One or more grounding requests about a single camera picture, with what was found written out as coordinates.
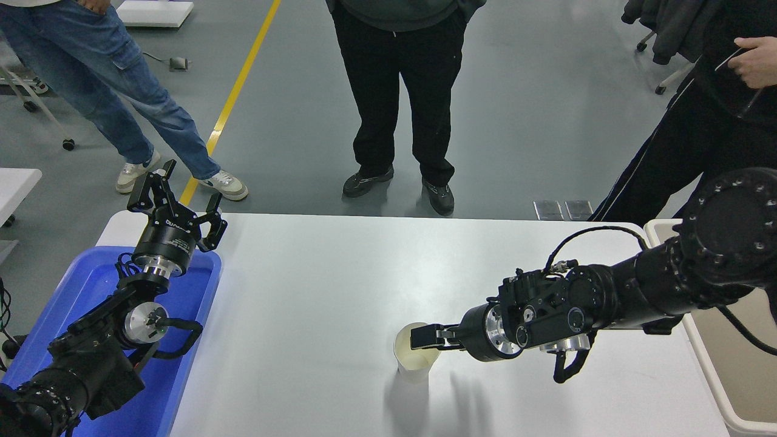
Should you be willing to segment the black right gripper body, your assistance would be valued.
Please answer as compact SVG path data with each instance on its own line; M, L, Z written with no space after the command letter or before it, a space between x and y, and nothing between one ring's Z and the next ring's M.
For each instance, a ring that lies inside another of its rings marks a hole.
M502 360L486 334L486 319L493 306L487 303L468 310L458 324L458 343L481 362Z

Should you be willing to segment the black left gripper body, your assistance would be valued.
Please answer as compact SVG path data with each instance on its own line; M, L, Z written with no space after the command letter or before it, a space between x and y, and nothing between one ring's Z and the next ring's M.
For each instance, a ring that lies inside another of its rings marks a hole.
M188 265L196 246L191 233L176 226L149 218L134 249L134 263L144 263L141 259L161 257L176 265Z

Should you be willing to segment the person's hand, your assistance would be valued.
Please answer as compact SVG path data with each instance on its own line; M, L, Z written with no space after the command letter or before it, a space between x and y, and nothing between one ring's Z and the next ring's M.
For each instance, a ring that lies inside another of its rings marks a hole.
M776 85L776 37L738 37L735 44L743 53L728 61L728 66L751 89Z

